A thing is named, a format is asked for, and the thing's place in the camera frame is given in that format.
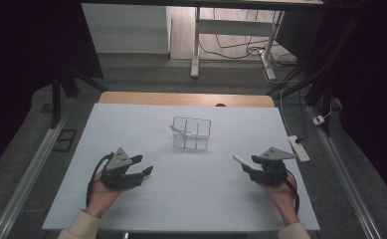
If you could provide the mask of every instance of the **small white box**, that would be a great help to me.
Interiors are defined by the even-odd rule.
[[[208,149],[208,138],[211,135],[210,120],[176,117],[171,129],[174,146]]]

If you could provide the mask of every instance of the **wrist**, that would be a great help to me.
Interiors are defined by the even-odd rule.
[[[85,213],[93,217],[102,218],[104,211],[100,207],[95,206],[94,204],[91,203],[85,210]]]
[[[278,203],[276,207],[286,226],[299,222],[298,216],[291,203]]]

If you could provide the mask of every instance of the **hand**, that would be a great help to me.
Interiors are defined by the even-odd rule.
[[[296,189],[296,182],[292,174],[288,171],[287,180],[294,185]],[[293,223],[299,222],[298,216],[294,210],[294,196],[291,189],[285,184],[281,183],[276,186],[267,186],[262,183],[258,183],[271,198],[274,206],[279,211],[281,217],[283,218],[284,224],[289,226]]]
[[[94,217],[102,217],[102,215],[114,204],[117,197],[124,191],[114,191],[108,189],[100,181],[101,172],[95,176],[94,188],[91,195],[91,201],[86,210],[86,213]]]

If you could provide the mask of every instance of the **gray floor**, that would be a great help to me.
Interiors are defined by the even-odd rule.
[[[171,7],[171,16],[171,59],[191,60],[195,30],[195,8]],[[213,8],[201,8],[200,17],[201,19],[272,22],[274,11],[222,8],[214,10]],[[206,53],[204,51],[206,50],[217,52],[231,58],[243,57],[242,61],[259,61],[260,57],[256,55],[244,57],[246,55],[246,48],[265,47],[267,45],[265,40],[268,40],[268,37],[216,36],[214,34],[201,34],[199,36],[199,41],[203,49],[200,49],[199,58],[204,60],[230,60],[226,57]],[[237,44],[245,45],[234,48],[229,47]],[[278,46],[277,44],[275,44],[274,50],[274,57],[287,53],[284,48]],[[289,56],[283,56],[283,60],[287,60],[288,57]]]
[[[264,95],[274,86],[264,78],[262,63],[255,61],[202,61],[199,79],[191,80],[188,60],[171,61],[160,56],[110,54],[99,54],[99,57],[104,73],[104,80],[99,82],[111,91]],[[276,69],[277,77],[282,79],[289,70]],[[78,81],[78,85],[81,93],[74,101],[63,134],[54,144],[9,238],[56,238],[58,235],[58,232],[43,231],[41,227],[82,136],[91,109],[100,96],[91,86],[81,81]],[[300,163],[299,167],[321,227],[320,231],[310,232],[310,236],[318,239],[366,238],[357,213],[332,168],[318,130],[311,123],[306,106],[299,100],[306,91],[304,89],[301,94],[296,93],[283,99],[283,109],[287,126],[293,134],[303,137],[304,126],[306,130],[306,139],[302,144],[311,162]],[[40,89],[33,95],[32,108],[25,122],[0,158],[0,216],[49,129],[51,103],[50,87]],[[281,108],[280,101],[276,101],[276,105]],[[317,106],[311,109],[318,111]],[[342,130],[339,115],[340,108],[334,105],[330,116],[331,139],[381,235],[387,238],[387,186],[370,161]],[[274,235],[249,235],[249,238],[274,238]],[[216,238],[216,235],[161,235],[160,238],[177,237]],[[103,232],[102,238],[120,236]],[[230,238],[246,236],[236,235]]]

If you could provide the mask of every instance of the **white table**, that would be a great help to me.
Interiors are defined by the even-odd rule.
[[[207,150],[173,147],[174,117],[212,121]],[[215,108],[96,104],[44,229],[68,227],[84,208],[97,162],[120,146],[143,161],[129,172],[154,169],[140,187],[124,192],[105,214],[103,230],[122,232],[254,233],[280,230],[283,221],[268,195],[232,159],[249,159],[290,143],[275,108]],[[300,195],[299,218],[319,230],[294,159],[285,160]]]

